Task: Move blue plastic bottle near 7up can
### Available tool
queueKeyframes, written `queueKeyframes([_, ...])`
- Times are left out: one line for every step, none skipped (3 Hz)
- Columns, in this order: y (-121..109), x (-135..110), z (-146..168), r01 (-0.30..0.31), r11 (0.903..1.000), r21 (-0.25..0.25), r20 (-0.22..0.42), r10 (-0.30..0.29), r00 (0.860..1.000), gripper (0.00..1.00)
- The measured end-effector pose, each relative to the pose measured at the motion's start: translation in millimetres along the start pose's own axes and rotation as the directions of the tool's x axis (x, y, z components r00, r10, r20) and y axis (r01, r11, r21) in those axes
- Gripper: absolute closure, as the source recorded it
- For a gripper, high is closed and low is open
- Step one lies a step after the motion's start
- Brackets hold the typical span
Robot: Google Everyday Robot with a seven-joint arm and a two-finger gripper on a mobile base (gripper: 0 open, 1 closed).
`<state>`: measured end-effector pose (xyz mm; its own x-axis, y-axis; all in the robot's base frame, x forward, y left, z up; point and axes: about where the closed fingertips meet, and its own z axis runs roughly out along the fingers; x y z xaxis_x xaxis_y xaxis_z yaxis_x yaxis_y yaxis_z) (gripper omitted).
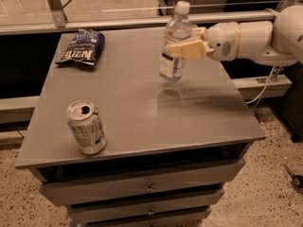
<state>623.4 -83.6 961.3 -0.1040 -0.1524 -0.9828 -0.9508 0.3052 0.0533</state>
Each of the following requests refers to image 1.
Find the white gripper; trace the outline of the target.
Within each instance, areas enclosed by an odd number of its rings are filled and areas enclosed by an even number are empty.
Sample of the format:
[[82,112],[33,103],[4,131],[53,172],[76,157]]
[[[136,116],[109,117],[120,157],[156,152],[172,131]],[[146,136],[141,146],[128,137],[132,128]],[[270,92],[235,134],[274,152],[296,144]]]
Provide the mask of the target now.
[[174,58],[202,59],[206,56],[215,61],[232,61],[237,56],[240,38],[240,24],[236,22],[218,23],[207,29],[194,27],[191,39],[169,46]]

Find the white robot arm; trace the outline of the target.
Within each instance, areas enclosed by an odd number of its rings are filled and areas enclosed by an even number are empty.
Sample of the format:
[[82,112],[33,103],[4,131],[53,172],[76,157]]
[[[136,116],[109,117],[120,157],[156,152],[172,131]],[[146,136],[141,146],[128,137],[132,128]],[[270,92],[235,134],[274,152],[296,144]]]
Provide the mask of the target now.
[[266,66],[303,62],[303,6],[285,8],[273,22],[228,22],[194,28],[189,38],[165,48],[174,58],[247,59]]

